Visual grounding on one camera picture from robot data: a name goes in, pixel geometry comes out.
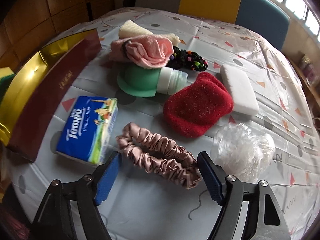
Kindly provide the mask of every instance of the blue gripper pad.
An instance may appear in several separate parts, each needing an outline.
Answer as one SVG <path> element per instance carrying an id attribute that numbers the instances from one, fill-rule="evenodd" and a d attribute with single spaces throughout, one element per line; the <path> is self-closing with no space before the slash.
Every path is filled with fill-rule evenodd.
<path id="1" fill-rule="evenodd" d="M 97 206 L 100 205 L 102 201 L 107 199 L 112 185 L 118 175 L 120 166 L 121 154 L 117 153 L 97 183 L 97 192 L 94 197 L 94 201 Z"/>
<path id="2" fill-rule="evenodd" d="M 199 171 L 208 188 L 212 200 L 216 201 L 220 206 L 223 206 L 225 202 L 225 197 L 222 190 L 222 183 L 217 177 L 211 165 L 209 164 L 209 160 L 211 162 L 211 165 L 214 165 L 214 163 L 211 161 L 210 157 L 207 155 L 206 152 L 199 153 L 197 157 Z"/>

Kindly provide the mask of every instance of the pink fuzzy fabric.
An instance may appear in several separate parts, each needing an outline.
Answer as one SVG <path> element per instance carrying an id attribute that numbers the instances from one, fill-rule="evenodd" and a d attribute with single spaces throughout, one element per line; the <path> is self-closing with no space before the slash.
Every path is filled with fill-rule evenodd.
<path id="1" fill-rule="evenodd" d="M 109 59 L 119 62 L 132 61 L 148 69 L 164 67 L 174 52 L 172 42 L 161 35 L 141 35 L 113 41 L 111 49 Z"/>

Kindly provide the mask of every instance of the chair backrest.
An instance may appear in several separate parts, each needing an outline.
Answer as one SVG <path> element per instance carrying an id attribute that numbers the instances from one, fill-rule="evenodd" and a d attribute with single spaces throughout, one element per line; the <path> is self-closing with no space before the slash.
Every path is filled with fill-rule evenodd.
<path id="1" fill-rule="evenodd" d="M 135 6 L 237 24 L 259 33 L 279 50 L 290 23 L 288 15 L 269 0 L 135 0 Z"/>

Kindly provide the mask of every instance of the metal screw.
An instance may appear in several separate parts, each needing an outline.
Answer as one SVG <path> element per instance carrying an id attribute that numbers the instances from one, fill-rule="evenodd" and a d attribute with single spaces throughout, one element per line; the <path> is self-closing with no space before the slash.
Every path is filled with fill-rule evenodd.
<path id="1" fill-rule="evenodd" d="M 266 187 L 268 186 L 268 182 L 266 182 L 265 180 L 261 180 L 260 181 L 261 186 Z"/>
<path id="2" fill-rule="evenodd" d="M 86 181 L 90 181 L 90 180 L 92 180 L 92 175 L 90 175 L 90 174 L 84 175 L 83 179 Z"/>
<path id="3" fill-rule="evenodd" d="M 57 185 L 59 185 L 59 180 L 55 179 L 55 180 L 51 181 L 51 185 L 52 185 L 52 186 L 57 186 Z"/>
<path id="4" fill-rule="evenodd" d="M 236 181 L 236 177 L 233 175 L 228 175 L 227 179 L 230 181 Z"/>

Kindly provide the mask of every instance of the plastic bag on shelf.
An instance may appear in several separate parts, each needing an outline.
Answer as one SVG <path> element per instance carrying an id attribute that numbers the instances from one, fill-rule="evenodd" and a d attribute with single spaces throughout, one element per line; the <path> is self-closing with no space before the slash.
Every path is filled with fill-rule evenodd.
<path id="1" fill-rule="evenodd" d="M 212 161 L 226 174 L 243 182 L 256 183 L 270 165 L 276 150 L 270 134 L 254 132 L 245 124 L 222 126 L 213 139 Z"/>

